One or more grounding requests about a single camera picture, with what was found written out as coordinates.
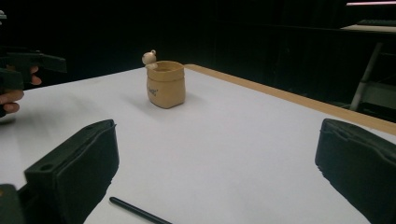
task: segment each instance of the finger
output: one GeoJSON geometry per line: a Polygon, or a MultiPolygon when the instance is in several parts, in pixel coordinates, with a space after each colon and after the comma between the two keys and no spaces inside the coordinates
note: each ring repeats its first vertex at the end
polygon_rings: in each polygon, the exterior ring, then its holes
{"type": "Polygon", "coordinates": [[[30,73],[31,74],[34,74],[34,73],[36,73],[38,71],[38,66],[32,66],[31,68],[30,68],[30,73]]]}
{"type": "Polygon", "coordinates": [[[21,90],[6,91],[6,93],[0,95],[0,105],[19,101],[23,95],[24,93],[21,90]]]}
{"type": "Polygon", "coordinates": [[[3,105],[3,108],[6,111],[6,113],[10,114],[10,113],[18,112],[18,110],[20,110],[20,105],[18,105],[17,103],[11,103],[11,104],[3,105]]]}
{"type": "Polygon", "coordinates": [[[41,78],[39,78],[39,77],[37,77],[37,76],[35,76],[35,75],[32,75],[32,84],[33,85],[40,85],[41,84],[41,78]]]}

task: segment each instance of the beige mug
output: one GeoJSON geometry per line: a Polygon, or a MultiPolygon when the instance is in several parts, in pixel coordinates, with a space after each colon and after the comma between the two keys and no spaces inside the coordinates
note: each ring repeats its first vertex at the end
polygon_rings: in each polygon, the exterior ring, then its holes
{"type": "Polygon", "coordinates": [[[147,68],[149,100],[158,107],[171,108],[186,99],[184,66],[171,61],[159,61],[147,68]]]}

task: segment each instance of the black object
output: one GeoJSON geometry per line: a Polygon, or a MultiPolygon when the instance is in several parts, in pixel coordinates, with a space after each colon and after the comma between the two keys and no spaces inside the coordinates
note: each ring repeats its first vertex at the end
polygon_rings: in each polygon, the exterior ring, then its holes
{"type": "MultiPolygon", "coordinates": [[[[112,119],[86,126],[26,169],[27,184],[18,190],[21,209],[0,212],[1,223],[14,223],[3,220],[21,214],[24,224],[84,223],[119,167],[115,126],[112,119]]],[[[15,192],[8,189],[4,195],[15,192]]],[[[0,209],[4,206],[18,207],[0,197],[0,209]]]]}
{"type": "MultiPolygon", "coordinates": [[[[0,94],[3,94],[5,89],[24,90],[24,83],[32,82],[30,72],[32,66],[56,72],[67,72],[64,58],[18,47],[0,47],[0,64],[1,67],[15,66],[15,71],[0,68],[0,94]]],[[[0,118],[5,114],[4,108],[0,106],[0,118]]]]}
{"type": "Polygon", "coordinates": [[[396,223],[396,145],[354,124],[325,119],[315,164],[371,223],[396,223]]]}
{"type": "Polygon", "coordinates": [[[393,20],[361,20],[356,23],[357,25],[367,26],[388,26],[396,27],[396,21],[393,20]]]}
{"type": "Polygon", "coordinates": [[[148,212],[146,212],[146,211],[144,211],[144,210],[142,210],[142,209],[140,209],[138,207],[135,207],[135,206],[133,206],[133,205],[131,205],[129,203],[126,203],[125,201],[120,200],[120,199],[118,199],[116,197],[110,197],[109,200],[112,203],[118,205],[119,207],[121,207],[123,209],[126,209],[126,210],[128,210],[130,212],[133,212],[133,213],[137,214],[138,216],[140,216],[140,217],[142,217],[142,218],[144,218],[146,220],[149,220],[149,221],[151,221],[151,222],[153,222],[155,224],[172,224],[172,223],[170,223],[170,222],[168,222],[166,220],[163,220],[160,217],[156,217],[156,216],[152,215],[151,213],[148,213],[148,212]]]}

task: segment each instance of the hand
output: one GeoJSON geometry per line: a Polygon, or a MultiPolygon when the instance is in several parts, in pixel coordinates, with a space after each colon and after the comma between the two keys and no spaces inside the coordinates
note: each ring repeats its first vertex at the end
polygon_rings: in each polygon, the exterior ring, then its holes
{"type": "MultiPolygon", "coordinates": [[[[8,66],[7,69],[15,70],[14,67],[8,66]]],[[[32,73],[32,84],[33,85],[40,85],[41,84],[41,79],[35,75],[35,73],[38,71],[37,66],[33,66],[30,69],[30,72],[32,73]]],[[[4,110],[6,113],[15,113],[18,110],[20,110],[20,105],[15,103],[16,101],[19,101],[24,95],[24,92],[22,90],[5,90],[5,93],[0,95],[0,105],[3,106],[4,110]]]]}

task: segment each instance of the dark background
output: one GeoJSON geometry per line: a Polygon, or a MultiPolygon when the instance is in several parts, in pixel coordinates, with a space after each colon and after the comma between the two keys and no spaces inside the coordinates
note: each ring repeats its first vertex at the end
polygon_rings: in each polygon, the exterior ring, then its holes
{"type": "Polygon", "coordinates": [[[393,19],[395,7],[345,7],[345,0],[34,1],[1,0],[0,44],[64,57],[68,73],[41,69],[41,88],[142,67],[195,63],[295,92],[348,104],[377,41],[373,79],[394,83],[395,35],[341,30],[393,19]]]}

